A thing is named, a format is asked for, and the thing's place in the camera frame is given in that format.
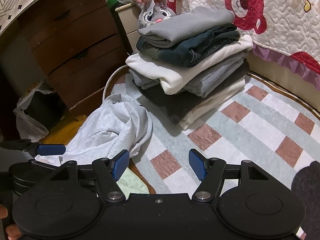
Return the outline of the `person's left hand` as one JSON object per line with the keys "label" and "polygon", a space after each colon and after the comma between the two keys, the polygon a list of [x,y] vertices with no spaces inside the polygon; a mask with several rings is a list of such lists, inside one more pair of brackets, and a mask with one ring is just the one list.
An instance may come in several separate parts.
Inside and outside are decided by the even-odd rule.
{"label": "person's left hand", "polygon": [[[7,208],[1,204],[0,205],[0,219],[4,219],[7,216],[8,216]],[[11,224],[11,225],[7,226],[5,231],[8,235],[8,240],[17,240],[22,235],[16,224]]]}

